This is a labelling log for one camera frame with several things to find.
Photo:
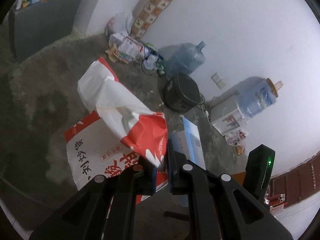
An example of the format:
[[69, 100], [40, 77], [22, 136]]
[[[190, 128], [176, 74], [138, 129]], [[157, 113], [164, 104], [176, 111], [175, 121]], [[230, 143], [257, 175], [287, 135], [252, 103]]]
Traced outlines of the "red white snack bag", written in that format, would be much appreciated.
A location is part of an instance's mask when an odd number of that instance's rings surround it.
[[168, 138], [164, 113], [148, 109], [122, 83], [105, 59], [94, 61], [78, 81], [88, 111], [96, 111], [113, 135], [156, 168], [161, 168]]

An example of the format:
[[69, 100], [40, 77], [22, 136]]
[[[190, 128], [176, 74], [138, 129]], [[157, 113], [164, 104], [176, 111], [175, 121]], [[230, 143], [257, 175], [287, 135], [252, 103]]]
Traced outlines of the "brown wooden door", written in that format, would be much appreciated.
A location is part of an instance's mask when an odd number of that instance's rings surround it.
[[319, 192], [319, 152], [288, 172], [271, 178], [270, 196], [285, 194], [285, 208]]

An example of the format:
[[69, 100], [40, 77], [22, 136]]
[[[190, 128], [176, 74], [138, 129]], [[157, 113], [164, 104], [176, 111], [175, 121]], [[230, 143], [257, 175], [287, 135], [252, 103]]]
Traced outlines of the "white water dispenser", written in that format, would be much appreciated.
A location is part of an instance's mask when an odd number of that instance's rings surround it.
[[210, 110], [210, 123], [222, 135], [244, 128], [246, 120], [241, 113], [236, 96], [231, 96]]

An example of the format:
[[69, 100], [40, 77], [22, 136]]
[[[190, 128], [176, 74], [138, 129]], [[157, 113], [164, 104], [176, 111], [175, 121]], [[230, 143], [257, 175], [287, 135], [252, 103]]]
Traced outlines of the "large red white paper bag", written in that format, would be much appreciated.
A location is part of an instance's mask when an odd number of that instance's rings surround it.
[[167, 144], [167, 124], [162, 113], [139, 115], [128, 135], [116, 136], [96, 111], [65, 132], [66, 151], [77, 189], [93, 177], [120, 175], [140, 157], [157, 168], [156, 189], [168, 182], [162, 171]]

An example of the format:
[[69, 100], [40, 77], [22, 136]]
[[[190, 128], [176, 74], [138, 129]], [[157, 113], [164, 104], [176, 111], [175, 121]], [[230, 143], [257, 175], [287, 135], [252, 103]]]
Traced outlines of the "light blue flat box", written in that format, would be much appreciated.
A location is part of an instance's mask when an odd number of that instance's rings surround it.
[[198, 127], [180, 115], [182, 119], [183, 129], [174, 131], [170, 135], [173, 149], [176, 152], [183, 153], [187, 160], [192, 161], [199, 167], [206, 169], [204, 154]]

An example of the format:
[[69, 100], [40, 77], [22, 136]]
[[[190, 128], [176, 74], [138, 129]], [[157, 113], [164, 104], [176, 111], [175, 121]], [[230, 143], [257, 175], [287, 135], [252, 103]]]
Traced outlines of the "water jug on dispenser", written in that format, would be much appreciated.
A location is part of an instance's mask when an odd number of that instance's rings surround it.
[[274, 105], [278, 98], [278, 90], [283, 83], [273, 83], [270, 78], [263, 79], [256, 85], [236, 93], [238, 107], [245, 118], [252, 119], [266, 108]]

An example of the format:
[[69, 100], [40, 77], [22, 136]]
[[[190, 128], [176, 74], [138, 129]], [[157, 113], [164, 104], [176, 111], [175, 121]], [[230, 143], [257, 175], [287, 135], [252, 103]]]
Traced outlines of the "black rice cooker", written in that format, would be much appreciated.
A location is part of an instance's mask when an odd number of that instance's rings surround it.
[[201, 102], [201, 96], [196, 82], [191, 77], [178, 73], [167, 82], [164, 100], [171, 110], [186, 113]]

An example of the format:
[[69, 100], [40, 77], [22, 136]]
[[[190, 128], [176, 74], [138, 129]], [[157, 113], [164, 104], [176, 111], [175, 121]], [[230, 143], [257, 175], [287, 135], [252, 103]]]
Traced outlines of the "empty blue water jug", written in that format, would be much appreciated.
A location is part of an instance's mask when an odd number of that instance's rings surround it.
[[198, 45], [183, 43], [171, 57], [165, 61], [164, 70], [167, 78], [172, 78], [178, 73], [190, 75], [200, 65], [204, 64], [206, 57], [202, 49], [206, 46], [204, 41]]

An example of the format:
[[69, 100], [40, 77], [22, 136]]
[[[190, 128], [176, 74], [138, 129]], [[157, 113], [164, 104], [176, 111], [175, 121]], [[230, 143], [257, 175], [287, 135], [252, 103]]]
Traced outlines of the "pile of papers and boxes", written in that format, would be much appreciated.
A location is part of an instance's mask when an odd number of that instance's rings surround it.
[[147, 75], [163, 75], [164, 60], [158, 49], [149, 42], [141, 41], [156, 18], [148, 12], [142, 12], [136, 19], [128, 12], [113, 16], [105, 27], [109, 45], [106, 53], [109, 59], [125, 64], [136, 62]]

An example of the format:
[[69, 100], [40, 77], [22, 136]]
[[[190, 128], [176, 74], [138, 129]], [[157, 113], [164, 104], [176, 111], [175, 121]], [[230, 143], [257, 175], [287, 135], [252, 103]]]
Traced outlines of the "rolled floral patterned mat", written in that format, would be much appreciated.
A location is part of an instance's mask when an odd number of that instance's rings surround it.
[[134, 8], [130, 36], [140, 40], [174, 0], [140, 0]]

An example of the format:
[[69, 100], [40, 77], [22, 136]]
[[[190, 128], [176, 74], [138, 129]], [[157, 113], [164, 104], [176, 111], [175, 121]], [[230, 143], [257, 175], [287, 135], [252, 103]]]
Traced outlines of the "grey storage cabinet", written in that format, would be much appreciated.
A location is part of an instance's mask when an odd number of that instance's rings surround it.
[[46, 0], [9, 11], [10, 48], [21, 63], [51, 43], [72, 33], [81, 0]]

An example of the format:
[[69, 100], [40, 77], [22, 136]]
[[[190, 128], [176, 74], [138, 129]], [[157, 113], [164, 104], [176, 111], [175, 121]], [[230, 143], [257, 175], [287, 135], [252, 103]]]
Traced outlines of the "white wall socket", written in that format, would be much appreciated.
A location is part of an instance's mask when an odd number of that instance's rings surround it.
[[215, 73], [211, 79], [214, 81], [214, 83], [219, 87], [220, 89], [223, 89], [225, 87], [225, 82], [223, 78], [220, 77], [219, 74]]

